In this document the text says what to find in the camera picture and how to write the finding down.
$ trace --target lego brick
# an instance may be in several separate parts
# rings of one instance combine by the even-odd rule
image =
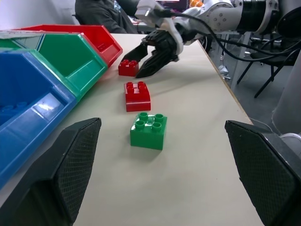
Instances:
[[[131,146],[163,150],[167,117],[139,113],[130,130]]]
[[[139,71],[139,64],[137,61],[124,60],[118,66],[118,74],[122,76],[135,77]]]
[[[143,81],[124,84],[124,94],[127,112],[141,112],[151,110],[150,93]]]

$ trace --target red storage bin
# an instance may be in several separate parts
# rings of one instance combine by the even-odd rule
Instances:
[[[104,26],[43,24],[23,27],[19,30],[84,33],[89,44],[99,52],[100,57],[107,63],[108,67],[114,63],[123,51]]]

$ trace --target table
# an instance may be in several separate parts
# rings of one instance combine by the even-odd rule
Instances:
[[[143,35],[113,37],[125,54]],[[0,191],[0,205],[63,128],[101,117],[93,171],[74,226],[262,226],[224,129],[226,120],[250,121],[200,44],[144,79],[151,113],[168,117],[162,152],[129,144],[137,113],[125,112],[123,83],[133,79],[118,76],[121,58]]]

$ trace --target lego stud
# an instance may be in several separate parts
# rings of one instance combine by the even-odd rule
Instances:
[[[163,115],[162,114],[156,114],[155,115],[155,121],[156,122],[163,122]]]
[[[154,131],[154,132],[159,132],[161,130],[161,123],[159,122],[154,122],[151,126],[151,130]]]
[[[139,120],[135,123],[136,129],[144,129],[144,126],[145,126],[144,121]]]
[[[127,65],[128,64],[128,60],[124,60],[121,62],[121,65]]]
[[[141,93],[147,91],[146,85],[143,81],[138,82],[138,89],[139,89],[139,92],[141,92]]]
[[[132,82],[128,82],[127,83],[127,87],[133,87],[133,83]]]
[[[132,86],[127,87],[127,92],[134,93],[134,87],[132,87]]]
[[[136,63],[130,62],[128,65],[130,65],[130,67],[135,67]]]
[[[14,109],[14,106],[12,106],[12,105],[7,105],[7,106],[4,106],[2,108],[3,111],[10,111],[10,110],[13,110],[13,109]]]
[[[130,67],[135,67],[136,64],[137,64],[137,61],[135,61],[135,60],[132,60],[132,61],[129,63]]]
[[[139,119],[142,121],[147,121],[149,115],[146,112],[139,113]]]

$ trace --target dark jacket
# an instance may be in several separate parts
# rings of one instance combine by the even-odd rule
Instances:
[[[84,24],[103,25],[110,33],[137,33],[122,8],[114,8],[114,0],[76,0],[75,14]]]

